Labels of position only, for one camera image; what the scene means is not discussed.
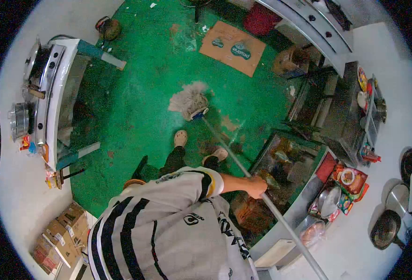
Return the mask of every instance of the teal table leg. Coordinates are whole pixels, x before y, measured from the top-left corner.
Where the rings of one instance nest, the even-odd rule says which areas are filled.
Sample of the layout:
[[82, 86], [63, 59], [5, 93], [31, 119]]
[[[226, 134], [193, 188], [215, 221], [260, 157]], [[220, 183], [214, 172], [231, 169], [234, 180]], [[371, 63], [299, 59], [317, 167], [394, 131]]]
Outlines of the teal table leg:
[[80, 40], [80, 42], [78, 42], [77, 49], [79, 52], [85, 55], [95, 57], [103, 61], [106, 61], [110, 64], [113, 64], [120, 70], [124, 70], [125, 65], [127, 64], [126, 61], [119, 60], [115, 58], [114, 56], [110, 55], [109, 53], [106, 53], [102, 51], [101, 49], [97, 48], [96, 46], [91, 45], [90, 43], [83, 41], [83, 40]]

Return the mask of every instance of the hand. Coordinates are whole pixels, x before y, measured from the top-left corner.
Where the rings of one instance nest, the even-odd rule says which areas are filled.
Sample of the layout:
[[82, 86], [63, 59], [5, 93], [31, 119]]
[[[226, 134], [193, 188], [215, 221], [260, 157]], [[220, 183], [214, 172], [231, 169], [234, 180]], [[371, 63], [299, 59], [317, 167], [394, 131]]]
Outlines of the hand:
[[248, 185], [245, 186], [245, 191], [253, 199], [261, 199], [261, 194], [266, 191], [267, 184], [264, 179], [259, 176], [247, 178]]

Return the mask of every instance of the beige slipper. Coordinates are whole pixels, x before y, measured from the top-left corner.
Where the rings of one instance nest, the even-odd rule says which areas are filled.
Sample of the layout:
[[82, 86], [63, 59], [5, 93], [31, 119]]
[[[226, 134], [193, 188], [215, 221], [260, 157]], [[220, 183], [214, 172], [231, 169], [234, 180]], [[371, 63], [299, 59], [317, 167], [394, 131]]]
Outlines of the beige slipper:
[[202, 165], [205, 164], [205, 161], [207, 160], [208, 157], [210, 156], [216, 156], [219, 158], [219, 161], [225, 160], [228, 157], [228, 152], [224, 148], [219, 148], [216, 150], [213, 154], [207, 155], [203, 158]]
[[187, 131], [179, 130], [175, 134], [175, 147], [184, 147], [187, 143]]

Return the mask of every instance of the white t-shirt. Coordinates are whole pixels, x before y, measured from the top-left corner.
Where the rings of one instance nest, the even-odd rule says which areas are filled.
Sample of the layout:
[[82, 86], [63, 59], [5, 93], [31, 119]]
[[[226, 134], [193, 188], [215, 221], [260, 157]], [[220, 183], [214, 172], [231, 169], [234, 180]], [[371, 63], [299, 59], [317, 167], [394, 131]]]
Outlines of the white t-shirt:
[[126, 188], [89, 234], [94, 278], [257, 279], [229, 204], [219, 196], [223, 187], [216, 171], [184, 167]]

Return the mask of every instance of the green floor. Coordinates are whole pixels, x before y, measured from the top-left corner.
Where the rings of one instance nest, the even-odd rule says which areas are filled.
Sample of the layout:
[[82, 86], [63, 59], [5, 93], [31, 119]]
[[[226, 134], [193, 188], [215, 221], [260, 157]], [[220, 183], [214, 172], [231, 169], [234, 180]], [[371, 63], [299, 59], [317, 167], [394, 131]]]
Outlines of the green floor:
[[[243, 152], [238, 156], [247, 168], [290, 107], [287, 82], [270, 70], [278, 51], [291, 44], [285, 37], [272, 31], [260, 38], [267, 47], [250, 78], [198, 52], [204, 25], [222, 20], [243, 29], [245, 10], [222, 1], [203, 10], [196, 25], [193, 9], [178, 1], [156, 3], [150, 8], [147, 1], [126, 0], [119, 7], [113, 18], [121, 22], [122, 34], [107, 42], [104, 50], [112, 48], [111, 54], [127, 61], [125, 70], [93, 60], [80, 87], [72, 145], [100, 141], [101, 148], [71, 166], [86, 169], [71, 178], [71, 185], [74, 200], [97, 217], [122, 191], [142, 156], [149, 156], [147, 178], [155, 175], [173, 149], [175, 131], [188, 132], [187, 165], [198, 166], [216, 147], [202, 121], [186, 122], [167, 110], [169, 99], [182, 85], [192, 81], [209, 85], [206, 116], [224, 138], [240, 144]], [[221, 168], [243, 176], [231, 159]]]

